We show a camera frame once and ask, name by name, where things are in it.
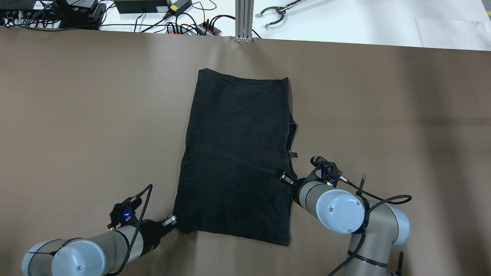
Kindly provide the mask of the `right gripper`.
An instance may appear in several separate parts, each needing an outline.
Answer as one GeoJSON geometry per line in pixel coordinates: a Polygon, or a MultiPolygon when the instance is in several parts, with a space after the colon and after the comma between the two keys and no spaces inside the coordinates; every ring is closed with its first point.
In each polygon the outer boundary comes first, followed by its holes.
{"type": "Polygon", "coordinates": [[[294,202],[299,202],[300,189],[305,184],[306,178],[296,179],[285,171],[279,170],[275,173],[275,179],[284,186],[290,187],[290,196],[294,202]]]}

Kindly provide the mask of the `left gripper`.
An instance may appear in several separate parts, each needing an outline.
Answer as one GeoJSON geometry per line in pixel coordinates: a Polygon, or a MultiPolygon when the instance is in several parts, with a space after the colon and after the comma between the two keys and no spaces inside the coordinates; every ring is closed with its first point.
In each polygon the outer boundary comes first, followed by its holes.
{"type": "Polygon", "coordinates": [[[142,220],[140,234],[143,239],[143,249],[156,249],[160,245],[161,239],[176,228],[176,224],[176,215],[168,215],[166,219],[159,222],[149,219],[142,220]]]}

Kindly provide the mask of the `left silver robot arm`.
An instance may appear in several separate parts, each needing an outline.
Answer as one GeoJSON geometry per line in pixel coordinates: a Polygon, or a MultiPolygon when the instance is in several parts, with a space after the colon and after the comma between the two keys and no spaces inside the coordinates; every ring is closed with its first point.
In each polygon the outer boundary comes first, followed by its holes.
{"type": "Polygon", "coordinates": [[[144,219],[153,186],[116,203],[108,231],[89,238],[53,239],[36,244],[23,257],[25,276],[117,276],[126,265],[158,248],[177,226],[169,214],[144,219]]]}

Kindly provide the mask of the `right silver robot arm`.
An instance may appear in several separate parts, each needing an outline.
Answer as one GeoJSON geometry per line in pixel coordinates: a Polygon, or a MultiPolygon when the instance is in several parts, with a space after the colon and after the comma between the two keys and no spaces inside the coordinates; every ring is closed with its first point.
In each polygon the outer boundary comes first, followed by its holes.
{"type": "Polygon", "coordinates": [[[290,190],[293,201],[324,227],[351,235],[346,258],[330,272],[331,276],[339,272],[344,276],[391,276],[391,249],[403,244],[410,234],[407,215],[395,206],[409,202],[412,196],[370,202],[361,186],[353,194],[336,188],[316,171],[302,179],[277,171],[275,178],[290,190]]]}

